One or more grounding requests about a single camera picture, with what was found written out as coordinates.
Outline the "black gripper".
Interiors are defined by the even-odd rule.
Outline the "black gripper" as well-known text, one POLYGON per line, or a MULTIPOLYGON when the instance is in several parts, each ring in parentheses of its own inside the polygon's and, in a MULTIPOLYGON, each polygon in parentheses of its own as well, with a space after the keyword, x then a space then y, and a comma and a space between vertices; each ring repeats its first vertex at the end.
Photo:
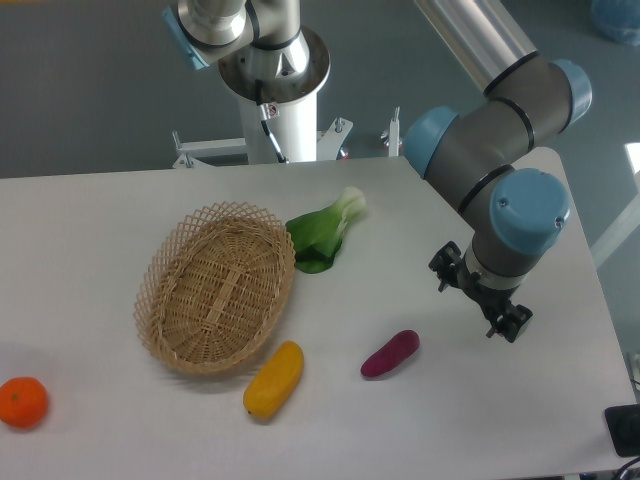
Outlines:
POLYGON ((514 343, 526 330, 533 312, 510 301, 518 289, 517 278, 496 275, 469 258, 462 259, 461 250, 453 241, 436 252, 428 267, 438 278, 439 292, 448 287, 460 289, 480 306, 490 323, 488 338, 498 335, 514 343))

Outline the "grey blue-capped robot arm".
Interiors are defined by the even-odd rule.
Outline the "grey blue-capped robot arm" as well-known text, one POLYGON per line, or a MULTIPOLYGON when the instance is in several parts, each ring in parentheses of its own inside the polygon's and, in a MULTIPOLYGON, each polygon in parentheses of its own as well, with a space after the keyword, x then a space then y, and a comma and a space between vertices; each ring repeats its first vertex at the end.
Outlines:
MULTIPOLYGON (((434 108, 404 137, 405 158, 474 232, 466 249, 442 247, 430 268, 442 288, 479 305, 492 334, 514 341, 531 312, 512 295, 570 215, 556 177, 514 163, 588 111, 591 84, 576 64, 543 59, 498 1, 418 7, 486 99, 465 116, 434 108)), ((298 2, 178 1, 163 18, 189 64, 217 66, 237 96, 251 163, 336 157, 316 122, 330 56, 301 24, 298 2)))

